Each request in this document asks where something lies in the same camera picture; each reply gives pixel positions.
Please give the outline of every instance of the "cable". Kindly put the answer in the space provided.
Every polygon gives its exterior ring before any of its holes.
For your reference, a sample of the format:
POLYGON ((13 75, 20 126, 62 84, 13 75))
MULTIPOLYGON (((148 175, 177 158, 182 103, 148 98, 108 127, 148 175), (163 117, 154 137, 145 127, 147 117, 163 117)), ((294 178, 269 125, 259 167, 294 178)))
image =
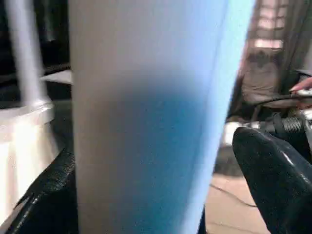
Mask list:
POLYGON ((249 109, 249 108, 256 108, 260 105, 264 105, 270 102, 275 102, 275 101, 281 101, 281 100, 302 100, 302 99, 308 99, 308 98, 312 98, 312 96, 301 96, 301 95, 280 95, 278 97, 274 97, 274 98, 270 98, 264 101, 259 101, 259 102, 254 102, 254 103, 250 103, 248 106, 246 106, 245 108, 240 108, 236 111, 234 111, 233 113, 230 113, 228 118, 238 115, 242 109, 249 109))
POLYGON ((274 101, 281 101, 281 100, 289 100, 289 99, 297 99, 297 100, 301 100, 301 99, 308 99, 308 98, 312 98, 311 95, 309 96, 301 96, 301 95, 281 95, 278 97, 274 97, 268 100, 264 100, 264 101, 259 101, 259 102, 255 102, 252 104, 252 106, 259 106, 259 105, 264 105, 270 102, 274 102, 274 101))
POLYGON ((245 205, 245 206, 253 207, 253 208, 257 207, 256 205, 247 203, 247 202, 243 201, 242 199, 240 199, 239 197, 237 197, 236 195, 230 193, 229 191, 226 191, 226 190, 224 190, 224 189, 221 189, 221 188, 219 188, 219 187, 217 187, 217 186, 215 186, 215 185, 213 185, 213 184, 210 184, 210 187, 212 187, 213 189, 216 189, 216 190, 218 190, 218 191, 220 191, 220 192, 225 193, 226 195, 230 196, 231 198, 235 199, 236 201, 238 201, 239 203, 241 203, 241 204, 243 204, 243 205, 245 205))

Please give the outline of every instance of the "white pole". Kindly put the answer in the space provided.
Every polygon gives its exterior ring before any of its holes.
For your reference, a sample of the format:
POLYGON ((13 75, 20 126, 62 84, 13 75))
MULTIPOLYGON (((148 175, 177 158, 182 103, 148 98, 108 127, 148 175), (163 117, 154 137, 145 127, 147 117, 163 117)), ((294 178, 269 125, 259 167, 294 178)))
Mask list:
POLYGON ((70 0, 80 233, 195 234, 252 0, 70 0))

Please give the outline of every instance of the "person's hand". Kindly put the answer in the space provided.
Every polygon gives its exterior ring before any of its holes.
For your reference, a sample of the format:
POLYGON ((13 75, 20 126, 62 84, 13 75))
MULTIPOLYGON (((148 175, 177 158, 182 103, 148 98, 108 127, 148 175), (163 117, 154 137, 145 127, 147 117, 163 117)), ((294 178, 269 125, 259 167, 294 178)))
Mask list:
MULTIPOLYGON (((290 89, 290 92, 295 94, 302 89, 312 88, 312 77, 306 78, 305 80, 297 83, 293 88, 290 89)), ((306 104, 305 102, 299 102, 298 108, 300 110, 311 108, 311 104, 306 104)))
POLYGON ((312 88, 312 77, 306 78, 305 80, 297 83, 293 88, 290 89, 290 92, 297 93, 301 89, 310 88, 312 88))

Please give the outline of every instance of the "finger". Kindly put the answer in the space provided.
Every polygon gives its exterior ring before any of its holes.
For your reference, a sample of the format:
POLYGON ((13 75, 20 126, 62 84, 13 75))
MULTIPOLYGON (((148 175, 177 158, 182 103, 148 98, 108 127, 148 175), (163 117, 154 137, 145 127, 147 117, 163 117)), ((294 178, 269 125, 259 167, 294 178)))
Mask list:
POLYGON ((290 89, 291 92, 296 92, 301 89, 307 89, 312 87, 312 77, 309 77, 300 83, 296 84, 293 88, 290 89))

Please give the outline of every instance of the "floor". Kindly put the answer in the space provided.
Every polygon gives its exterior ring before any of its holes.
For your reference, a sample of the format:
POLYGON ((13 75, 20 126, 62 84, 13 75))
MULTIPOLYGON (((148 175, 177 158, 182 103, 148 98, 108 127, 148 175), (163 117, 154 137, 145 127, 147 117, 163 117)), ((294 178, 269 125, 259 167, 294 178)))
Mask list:
POLYGON ((255 203, 244 177, 214 175, 211 184, 213 187, 210 187, 206 201, 208 234, 270 233, 259 210, 254 207, 255 203))

